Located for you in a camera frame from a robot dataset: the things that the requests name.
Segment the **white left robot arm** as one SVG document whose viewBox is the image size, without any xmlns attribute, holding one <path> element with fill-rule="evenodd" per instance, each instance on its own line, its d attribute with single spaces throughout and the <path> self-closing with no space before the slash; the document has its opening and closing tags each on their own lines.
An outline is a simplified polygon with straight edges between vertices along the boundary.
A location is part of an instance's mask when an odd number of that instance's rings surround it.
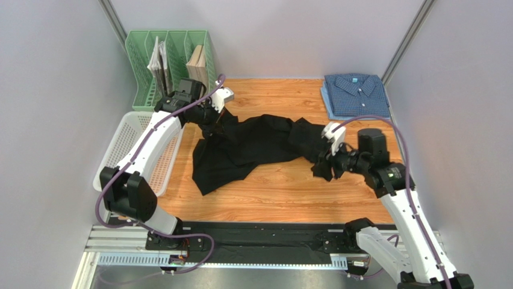
<svg viewBox="0 0 513 289">
<path fill-rule="evenodd" d="M 181 220 L 158 204 L 149 178 L 168 144 L 186 123 L 212 125 L 234 93 L 224 87 L 220 74 L 214 88 L 190 78 L 180 80 L 174 91 L 156 104 L 151 121 L 131 150 L 114 166 L 105 166 L 100 174 L 101 192 L 95 204 L 98 222 L 109 227 L 99 209 L 127 217 L 124 226 L 139 225 L 163 237 L 181 237 Z"/>
</svg>

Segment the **black long sleeve shirt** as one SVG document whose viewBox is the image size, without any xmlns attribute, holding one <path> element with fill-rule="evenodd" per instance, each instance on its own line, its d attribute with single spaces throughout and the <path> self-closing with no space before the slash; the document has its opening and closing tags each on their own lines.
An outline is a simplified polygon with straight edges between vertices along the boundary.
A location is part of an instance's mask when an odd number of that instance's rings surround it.
<svg viewBox="0 0 513 289">
<path fill-rule="evenodd" d="M 192 179 L 202 195 L 244 180 L 256 167 L 304 158 L 315 163 L 330 143 L 323 125 L 263 114 L 239 121 L 226 112 L 193 151 Z"/>
</svg>

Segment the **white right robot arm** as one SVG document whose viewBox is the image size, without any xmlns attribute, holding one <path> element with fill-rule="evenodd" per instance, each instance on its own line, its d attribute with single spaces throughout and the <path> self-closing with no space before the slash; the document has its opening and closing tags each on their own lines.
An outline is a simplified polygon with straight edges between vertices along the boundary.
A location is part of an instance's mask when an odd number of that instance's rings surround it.
<svg viewBox="0 0 513 289">
<path fill-rule="evenodd" d="M 347 246 L 368 253 L 398 288 L 474 288 L 470 275 L 458 272 L 437 242 L 405 165 L 390 160 L 384 133 L 376 128 L 359 130 L 356 149 L 345 143 L 345 134 L 338 123 L 325 126 L 321 137 L 329 148 L 312 167 L 314 176 L 331 181 L 345 172 L 362 175 L 393 218 L 406 252 L 392 245 L 368 218 L 346 223 Z"/>
</svg>

